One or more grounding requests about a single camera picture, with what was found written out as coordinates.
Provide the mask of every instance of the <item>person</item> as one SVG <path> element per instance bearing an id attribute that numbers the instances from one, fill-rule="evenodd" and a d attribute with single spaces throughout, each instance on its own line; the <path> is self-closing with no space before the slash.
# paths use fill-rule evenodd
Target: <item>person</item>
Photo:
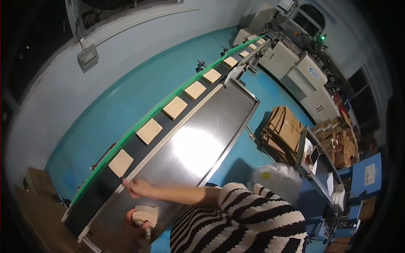
<path id="1" fill-rule="evenodd" d="M 301 212 L 259 184 L 254 192 L 240 183 L 166 189 L 123 179 L 123 185 L 132 198 L 191 206 L 172 227 L 172 253 L 305 252 L 308 236 Z M 127 224 L 133 211 L 127 214 Z"/>

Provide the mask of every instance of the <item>striped sweater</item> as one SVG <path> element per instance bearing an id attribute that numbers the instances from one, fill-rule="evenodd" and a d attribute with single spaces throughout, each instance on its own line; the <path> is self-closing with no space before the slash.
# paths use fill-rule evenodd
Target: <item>striped sweater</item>
<path id="1" fill-rule="evenodd" d="M 242 184 L 225 185 L 219 207 L 186 212 L 173 226 L 171 252 L 305 252 L 303 215 L 261 185 L 254 193 Z"/>

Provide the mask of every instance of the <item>plastic bag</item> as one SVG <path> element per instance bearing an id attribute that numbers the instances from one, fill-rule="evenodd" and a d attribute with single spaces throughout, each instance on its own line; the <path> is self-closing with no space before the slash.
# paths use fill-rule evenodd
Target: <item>plastic bag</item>
<path id="1" fill-rule="evenodd" d="M 257 183 L 295 206 L 303 181 L 293 167 L 277 163 L 256 168 L 248 183 L 249 190 L 253 191 L 253 186 Z"/>

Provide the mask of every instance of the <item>blue floor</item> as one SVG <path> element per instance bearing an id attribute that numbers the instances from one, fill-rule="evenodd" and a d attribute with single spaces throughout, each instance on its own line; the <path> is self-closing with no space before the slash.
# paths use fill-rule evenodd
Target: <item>blue floor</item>
<path id="1" fill-rule="evenodd" d="M 77 187 L 91 174 L 90 167 L 151 108 L 196 72 L 197 60 L 210 64 L 220 57 L 221 45 L 230 46 L 236 27 L 218 30 L 181 43 L 136 67 L 96 99 L 76 120 L 55 148 L 45 169 L 63 198 L 73 199 Z M 267 111 L 286 105 L 304 125 L 313 127 L 294 100 L 260 69 L 242 80 L 260 105 L 249 122 L 255 131 Z M 210 182 L 246 183 L 253 168 L 272 161 L 259 152 L 244 131 Z M 152 252 L 170 252 L 166 231 Z"/>

